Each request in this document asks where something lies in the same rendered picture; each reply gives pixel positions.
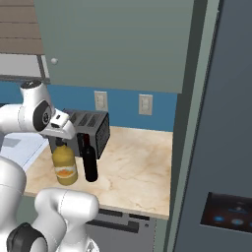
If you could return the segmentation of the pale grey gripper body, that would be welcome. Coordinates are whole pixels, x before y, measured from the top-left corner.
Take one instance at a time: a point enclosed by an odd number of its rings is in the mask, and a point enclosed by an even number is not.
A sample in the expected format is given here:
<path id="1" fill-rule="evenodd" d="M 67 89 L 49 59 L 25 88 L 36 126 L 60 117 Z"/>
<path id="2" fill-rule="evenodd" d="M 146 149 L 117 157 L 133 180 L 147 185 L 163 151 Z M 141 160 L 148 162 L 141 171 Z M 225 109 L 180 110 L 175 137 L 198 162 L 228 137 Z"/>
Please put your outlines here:
<path id="1" fill-rule="evenodd" d="M 76 130 L 72 122 L 68 120 L 64 126 L 59 126 L 55 123 L 49 123 L 46 128 L 40 132 L 40 134 L 71 140 L 75 137 Z"/>

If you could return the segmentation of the yellow juice bottle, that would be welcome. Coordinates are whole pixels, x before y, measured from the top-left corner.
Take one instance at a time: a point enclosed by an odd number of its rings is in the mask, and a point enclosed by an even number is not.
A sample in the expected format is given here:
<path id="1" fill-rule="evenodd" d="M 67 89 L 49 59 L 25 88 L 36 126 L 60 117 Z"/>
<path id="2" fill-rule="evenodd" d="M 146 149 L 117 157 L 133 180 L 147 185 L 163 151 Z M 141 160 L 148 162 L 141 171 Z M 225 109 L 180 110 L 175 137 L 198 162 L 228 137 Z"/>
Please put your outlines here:
<path id="1" fill-rule="evenodd" d="M 52 161 L 57 180 L 61 185 L 72 185 L 78 179 L 74 152 L 61 138 L 57 138 L 55 144 L 56 149 L 52 153 Z"/>

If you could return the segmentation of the dark wine bottle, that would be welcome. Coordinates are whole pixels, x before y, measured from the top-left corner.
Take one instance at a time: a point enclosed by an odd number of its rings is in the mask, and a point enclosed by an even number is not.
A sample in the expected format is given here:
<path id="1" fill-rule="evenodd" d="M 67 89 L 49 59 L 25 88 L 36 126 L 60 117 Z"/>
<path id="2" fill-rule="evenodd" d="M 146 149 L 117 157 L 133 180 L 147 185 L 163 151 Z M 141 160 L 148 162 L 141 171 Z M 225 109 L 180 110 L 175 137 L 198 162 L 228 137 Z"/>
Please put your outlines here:
<path id="1" fill-rule="evenodd" d="M 85 176 L 89 182 L 95 182 L 98 178 L 95 149 L 91 146 L 90 136 L 88 134 L 84 135 L 83 140 L 84 146 L 82 148 L 82 156 Z"/>

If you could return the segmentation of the black and silver toaster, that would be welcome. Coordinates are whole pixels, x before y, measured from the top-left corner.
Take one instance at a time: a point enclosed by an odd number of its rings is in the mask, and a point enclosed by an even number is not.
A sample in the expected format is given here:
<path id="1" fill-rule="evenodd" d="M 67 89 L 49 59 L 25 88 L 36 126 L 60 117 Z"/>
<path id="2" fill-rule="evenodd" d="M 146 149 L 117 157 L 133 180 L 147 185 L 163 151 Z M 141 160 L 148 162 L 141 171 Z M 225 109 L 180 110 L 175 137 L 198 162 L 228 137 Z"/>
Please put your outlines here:
<path id="1" fill-rule="evenodd" d="M 81 157 L 81 148 L 84 145 L 83 135 L 90 136 L 91 146 L 95 150 L 96 158 L 100 158 L 110 137 L 109 114 L 105 111 L 63 109 L 70 115 L 76 136 L 71 139 L 63 139 L 63 142 L 72 149 L 76 157 Z"/>

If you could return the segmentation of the pale grey hob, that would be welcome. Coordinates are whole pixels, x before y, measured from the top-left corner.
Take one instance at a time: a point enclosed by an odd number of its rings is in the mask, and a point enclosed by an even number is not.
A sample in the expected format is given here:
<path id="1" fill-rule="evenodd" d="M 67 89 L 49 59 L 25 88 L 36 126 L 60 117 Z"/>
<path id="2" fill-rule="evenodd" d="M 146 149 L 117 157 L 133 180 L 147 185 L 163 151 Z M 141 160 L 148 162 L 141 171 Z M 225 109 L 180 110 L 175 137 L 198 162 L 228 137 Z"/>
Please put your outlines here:
<path id="1" fill-rule="evenodd" d="M 43 150 L 48 140 L 36 133 L 12 133 L 3 141 L 0 156 L 16 162 L 27 171 Z"/>

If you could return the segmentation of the white range hood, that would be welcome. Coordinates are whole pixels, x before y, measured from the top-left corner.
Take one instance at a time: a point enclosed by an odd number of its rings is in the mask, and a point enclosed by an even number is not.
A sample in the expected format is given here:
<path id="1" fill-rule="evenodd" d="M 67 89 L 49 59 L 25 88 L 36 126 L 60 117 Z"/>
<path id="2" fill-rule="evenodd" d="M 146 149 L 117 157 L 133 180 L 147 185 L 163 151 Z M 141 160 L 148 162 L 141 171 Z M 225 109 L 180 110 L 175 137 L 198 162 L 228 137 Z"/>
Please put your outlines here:
<path id="1" fill-rule="evenodd" d="M 41 80 L 50 83 L 44 55 L 0 54 L 0 81 Z"/>

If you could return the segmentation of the grey-green cupboard door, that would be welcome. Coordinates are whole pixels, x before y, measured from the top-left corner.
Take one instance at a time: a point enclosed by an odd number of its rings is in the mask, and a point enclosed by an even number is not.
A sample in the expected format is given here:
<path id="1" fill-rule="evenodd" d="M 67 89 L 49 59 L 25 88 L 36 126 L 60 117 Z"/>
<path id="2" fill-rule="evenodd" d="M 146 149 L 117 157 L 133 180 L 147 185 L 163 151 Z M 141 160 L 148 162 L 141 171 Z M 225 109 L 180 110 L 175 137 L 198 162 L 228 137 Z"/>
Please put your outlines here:
<path id="1" fill-rule="evenodd" d="M 194 0 L 34 0 L 50 82 L 179 94 L 193 6 Z"/>

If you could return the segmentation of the grey dishwasher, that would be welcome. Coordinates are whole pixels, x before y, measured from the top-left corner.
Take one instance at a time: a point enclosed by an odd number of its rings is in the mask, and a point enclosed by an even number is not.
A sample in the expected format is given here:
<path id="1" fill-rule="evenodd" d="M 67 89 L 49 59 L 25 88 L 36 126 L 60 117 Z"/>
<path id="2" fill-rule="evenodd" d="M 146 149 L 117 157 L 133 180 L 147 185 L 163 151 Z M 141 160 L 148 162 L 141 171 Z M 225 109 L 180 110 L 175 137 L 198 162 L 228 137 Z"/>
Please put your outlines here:
<path id="1" fill-rule="evenodd" d="M 153 252 L 154 218 L 100 209 L 86 229 L 100 252 Z"/>

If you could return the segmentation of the grey-green tall side panel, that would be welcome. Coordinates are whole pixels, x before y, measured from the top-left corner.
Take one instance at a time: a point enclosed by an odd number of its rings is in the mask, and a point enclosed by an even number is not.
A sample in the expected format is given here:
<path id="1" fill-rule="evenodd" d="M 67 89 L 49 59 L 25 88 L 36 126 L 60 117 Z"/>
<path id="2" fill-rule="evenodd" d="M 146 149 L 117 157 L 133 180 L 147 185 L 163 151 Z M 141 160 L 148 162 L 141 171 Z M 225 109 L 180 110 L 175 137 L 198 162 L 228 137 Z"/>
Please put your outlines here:
<path id="1" fill-rule="evenodd" d="M 194 0 L 182 93 L 173 129 L 170 205 L 163 252 L 173 252 L 186 192 L 221 0 Z"/>

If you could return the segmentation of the dark grey fridge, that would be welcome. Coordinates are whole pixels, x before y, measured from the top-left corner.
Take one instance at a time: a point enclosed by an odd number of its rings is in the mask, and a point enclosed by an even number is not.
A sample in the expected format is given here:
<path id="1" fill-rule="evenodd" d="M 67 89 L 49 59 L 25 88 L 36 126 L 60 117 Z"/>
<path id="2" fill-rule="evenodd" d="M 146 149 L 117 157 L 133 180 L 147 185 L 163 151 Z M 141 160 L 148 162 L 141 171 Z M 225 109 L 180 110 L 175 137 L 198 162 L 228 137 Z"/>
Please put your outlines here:
<path id="1" fill-rule="evenodd" d="M 252 252 L 252 0 L 221 0 L 172 252 Z"/>

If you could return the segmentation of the white wall socket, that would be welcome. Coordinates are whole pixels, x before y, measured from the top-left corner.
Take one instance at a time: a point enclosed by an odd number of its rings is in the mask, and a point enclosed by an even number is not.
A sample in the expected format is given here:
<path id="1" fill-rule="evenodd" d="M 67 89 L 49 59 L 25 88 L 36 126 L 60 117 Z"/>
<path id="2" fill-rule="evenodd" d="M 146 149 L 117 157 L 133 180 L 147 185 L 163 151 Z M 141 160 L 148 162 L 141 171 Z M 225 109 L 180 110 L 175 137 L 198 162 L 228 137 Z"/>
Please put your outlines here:
<path id="1" fill-rule="evenodd" d="M 153 96 L 151 94 L 139 94 L 139 113 L 142 115 L 153 114 Z"/>
<path id="2" fill-rule="evenodd" d="M 95 109 L 100 111 L 107 111 L 108 104 L 107 104 L 107 92 L 94 92 L 94 103 Z"/>

